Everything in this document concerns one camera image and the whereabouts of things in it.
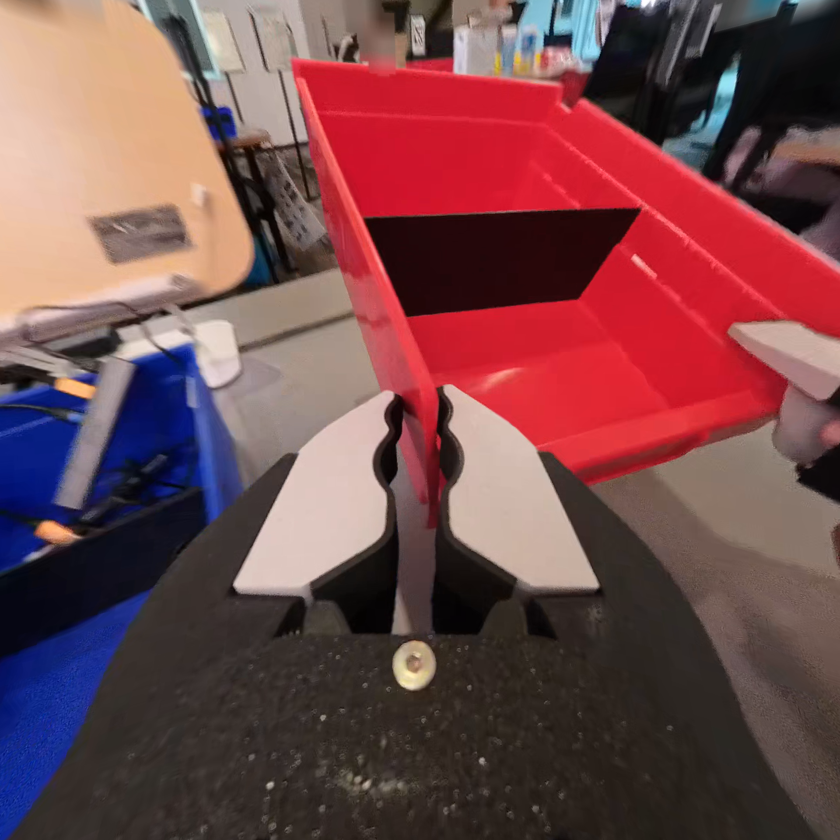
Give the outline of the white box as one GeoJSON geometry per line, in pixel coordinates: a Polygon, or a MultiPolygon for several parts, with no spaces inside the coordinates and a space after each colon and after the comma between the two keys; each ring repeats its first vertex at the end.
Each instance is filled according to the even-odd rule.
{"type": "Polygon", "coordinates": [[[494,76],[499,31],[498,26],[455,27],[453,72],[462,76],[494,76]]]}

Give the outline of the red plastic bin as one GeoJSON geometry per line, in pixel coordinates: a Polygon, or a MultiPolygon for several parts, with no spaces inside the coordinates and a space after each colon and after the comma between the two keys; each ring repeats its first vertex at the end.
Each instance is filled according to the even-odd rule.
{"type": "Polygon", "coordinates": [[[428,524],[438,388],[455,385],[588,483],[751,431],[785,381],[728,336],[838,339],[838,266],[558,85],[293,63],[325,224],[428,524]],[[408,318],[367,217],[639,207],[582,295],[408,318]]]}

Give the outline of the black cable orange plug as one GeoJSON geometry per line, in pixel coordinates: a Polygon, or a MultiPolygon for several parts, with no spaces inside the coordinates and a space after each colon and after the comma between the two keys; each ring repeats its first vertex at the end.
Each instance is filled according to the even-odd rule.
{"type": "Polygon", "coordinates": [[[93,384],[43,371],[32,373],[4,369],[1,371],[1,385],[10,385],[16,392],[44,385],[60,393],[87,401],[92,399],[97,391],[97,387],[93,384]]]}

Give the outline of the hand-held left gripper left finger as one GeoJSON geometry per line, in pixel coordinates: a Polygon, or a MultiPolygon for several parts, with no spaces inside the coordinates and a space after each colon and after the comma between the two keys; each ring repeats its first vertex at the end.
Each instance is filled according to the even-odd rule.
{"type": "Polygon", "coordinates": [[[399,566],[392,482],[402,430],[402,398],[381,392],[293,454],[234,592],[330,602],[352,633],[390,634],[399,566]]]}

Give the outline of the wooden laptop stand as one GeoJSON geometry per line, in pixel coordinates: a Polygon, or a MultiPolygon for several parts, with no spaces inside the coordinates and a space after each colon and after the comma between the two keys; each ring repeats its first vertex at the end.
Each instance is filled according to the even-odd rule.
{"type": "Polygon", "coordinates": [[[255,257],[169,41],[125,2],[2,2],[2,349],[235,289],[255,257]]]}

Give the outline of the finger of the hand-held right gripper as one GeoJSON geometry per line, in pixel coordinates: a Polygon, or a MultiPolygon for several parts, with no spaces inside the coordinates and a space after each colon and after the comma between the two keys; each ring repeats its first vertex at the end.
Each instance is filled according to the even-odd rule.
{"type": "Polygon", "coordinates": [[[839,409],[788,387],[773,429],[773,446],[797,466],[809,466],[839,446],[839,409]]]}
{"type": "Polygon", "coordinates": [[[811,399],[838,401],[838,339],[786,320],[735,322],[728,336],[811,399]]]}

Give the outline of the blue plastic bin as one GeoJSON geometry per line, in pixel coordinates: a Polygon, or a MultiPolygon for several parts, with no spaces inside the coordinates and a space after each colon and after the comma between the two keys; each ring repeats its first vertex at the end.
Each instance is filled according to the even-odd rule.
{"type": "MultiPolygon", "coordinates": [[[[83,401],[46,386],[2,398],[1,508],[61,522],[74,529],[84,511],[108,495],[130,462],[171,456],[161,475],[203,490],[206,525],[242,490],[233,440],[188,344],[150,353],[137,366],[91,494],[81,511],[58,507],[53,496],[80,423],[36,412],[83,401]]],[[[132,513],[183,492],[154,486],[146,507],[125,508],[86,538],[132,513]]],[[[2,518],[1,571],[63,546],[49,546],[2,518]]],[[[110,607],[16,654],[1,656],[1,838],[10,838],[58,769],[77,735],[109,661],[150,590],[110,607]]]]}

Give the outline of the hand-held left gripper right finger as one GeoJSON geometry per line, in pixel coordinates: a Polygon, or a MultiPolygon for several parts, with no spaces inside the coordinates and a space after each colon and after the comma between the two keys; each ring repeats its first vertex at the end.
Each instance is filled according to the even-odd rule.
{"type": "Polygon", "coordinates": [[[480,634],[493,615],[552,634],[544,600],[582,606],[600,582],[550,476],[553,458],[455,385],[438,391],[443,477],[435,533],[434,630],[480,634]]]}

